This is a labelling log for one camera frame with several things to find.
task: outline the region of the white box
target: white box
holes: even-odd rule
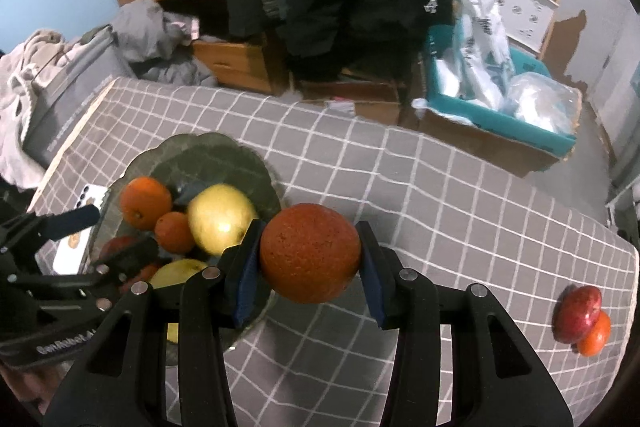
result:
[[[558,4],[553,0],[498,0],[498,2],[507,35],[535,52],[540,51]]]

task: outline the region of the gray floor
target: gray floor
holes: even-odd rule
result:
[[[609,161],[593,112],[582,112],[576,145],[569,158],[544,172],[532,172],[525,179],[566,206],[606,224]]]

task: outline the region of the gray checkered tablecloth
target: gray checkered tablecloth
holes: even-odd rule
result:
[[[405,266],[434,283],[485,283],[545,363],[578,425],[603,398],[624,354],[636,306],[635,250],[593,219],[519,178],[428,136],[309,105],[228,89],[117,79],[47,171],[39,214],[70,209],[86,183],[110,185],[141,152],[179,133],[212,130],[260,154],[287,203],[322,203],[370,222]],[[55,246],[42,252],[52,260]],[[587,359],[553,340],[556,299],[597,285],[609,343]],[[367,312],[359,281],[333,302],[276,300],[225,362],[242,427],[377,425],[397,335]],[[450,418],[450,332],[442,331],[438,422]],[[179,422],[177,371],[168,417]]]

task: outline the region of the tangerine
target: tangerine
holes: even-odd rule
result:
[[[158,245],[169,253],[185,255],[196,246],[189,228],[189,219],[181,212],[164,214],[158,219],[154,233]]]
[[[120,193],[122,219],[139,230],[153,230],[173,204],[169,189],[148,176],[130,181]]]
[[[360,265],[360,237],[338,212],[300,203],[277,214],[260,238],[260,267],[277,293],[297,303],[335,299]]]
[[[598,320],[589,334],[578,341],[578,352],[585,357],[593,357],[602,351],[611,334],[611,319],[604,310],[600,310]]]

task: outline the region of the wooden drawer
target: wooden drawer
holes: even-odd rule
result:
[[[284,52],[275,37],[256,42],[193,43],[193,54],[218,77],[222,86],[267,94],[281,94],[289,87]]]

